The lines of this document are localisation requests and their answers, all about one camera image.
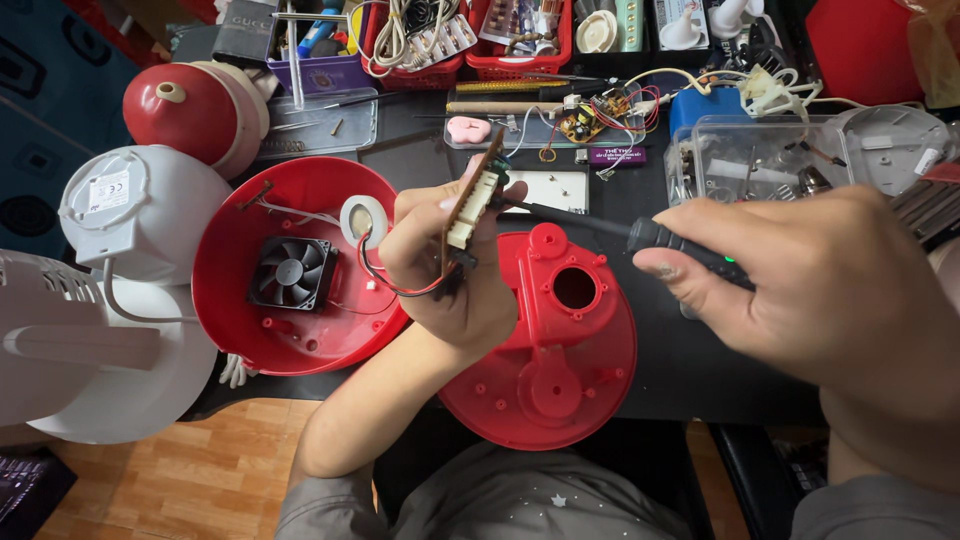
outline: plastic basket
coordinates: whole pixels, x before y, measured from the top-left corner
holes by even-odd
[[[388,7],[383,4],[370,4],[370,19],[367,23],[367,35],[363,41],[363,52],[367,56],[373,54],[373,44],[376,37],[387,22]],[[466,2],[460,4],[460,12],[467,14]],[[362,58],[360,62],[368,73],[370,72],[370,63]],[[383,79],[378,79],[386,90],[446,90],[453,88],[457,84],[457,70],[464,64],[463,53],[457,53],[452,58],[439,61],[431,66],[424,67],[419,71],[407,71],[406,69],[394,68],[390,75]],[[375,67],[373,73],[380,75],[386,69]]]
[[[480,36],[480,27],[490,0],[473,0],[468,21],[470,28]],[[467,65],[477,70],[477,78],[481,81],[511,81],[525,79],[523,73],[559,73],[560,68],[573,56],[573,1],[564,2],[564,11],[561,13],[557,27],[557,38],[560,40],[560,54],[552,57],[495,57],[492,49],[496,43],[479,39],[476,45],[467,50]]]

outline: screwdriver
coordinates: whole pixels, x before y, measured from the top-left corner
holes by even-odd
[[[530,213],[539,217],[568,223],[570,225],[580,225],[601,233],[625,236],[627,238],[627,249],[630,250],[631,253],[646,248],[669,248],[677,250],[689,255],[697,262],[706,266],[707,270],[720,276],[724,280],[750,291],[756,290],[756,286],[750,281],[750,277],[747,276],[743,268],[740,268],[740,265],[732,258],[724,257],[692,240],[687,240],[649,217],[639,217],[631,227],[589,215],[554,209],[535,203],[524,203],[503,197],[494,202],[495,208],[502,208],[503,205],[511,205],[519,209],[529,210]]]

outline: fan blade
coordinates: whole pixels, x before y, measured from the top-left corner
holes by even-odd
[[[260,282],[260,292],[263,292],[263,289],[267,288],[267,285],[274,282],[274,280],[276,280],[276,274],[271,274],[264,278],[263,281]]]
[[[303,304],[304,300],[306,300],[307,298],[310,298],[310,291],[306,290],[305,288],[297,284],[295,284],[294,287],[290,289],[290,292],[293,293],[294,300],[297,301],[298,306],[300,304]]]
[[[304,272],[303,276],[300,277],[300,282],[297,284],[304,288],[315,289],[317,288],[317,284],[320,283],[320,275],[323,272],[324,268],[322,266],[318,266],[309,272]]]
[[[307,268],[316,268],[324,263],[324,256],[317,251],[317,248],[307,244],[306,255],[303,256],[303,260],[300,262],[302,262],[303,266]]]
[[[260,266],[279,266],[286,258],[279,255],[271,255],[260,261]]]
[[[294,258],[296,260],[302,259],[306,254],[306,248],[304,248],[301,244],[295,244],[293,242],[285,242],[283,244],[283,249],[286,250],[287,255],[289,255],[290,258]]]

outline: person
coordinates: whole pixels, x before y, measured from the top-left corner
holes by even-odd
[[[397,285],[435,279],[430,250],[463,182],[397,197],[396,226],[379,248]],[[508,195],[522,200],[525,191]],[[429,398],[514,330],[493,214],[474,233],[479,265],[456,295],[401,298],[412,326],[307,422],[277,539],[690,537],[677,514],[575,452],[489,442],[436,464],[392,529],[375,514],[374,460]],[[730,348],[821,388],[829,486],[801,501],[793,538],[960,538],[960,315],[883,196],[851,186],[791,203],[697,199],[656,219],[735,258],[756,292],[676,251],[643,250],[634,264]]]

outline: gray t-shirt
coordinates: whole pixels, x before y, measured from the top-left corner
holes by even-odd
[[[276,539],[333,538],[685,540],[690,532],[670,509],[574,452],[483,442],[411,493],[391,530],[373,510],[368,479],[305,480],[283,501]],[[793,538],[960,538],[960,498],[894,477],[854,479],[806,497]]]

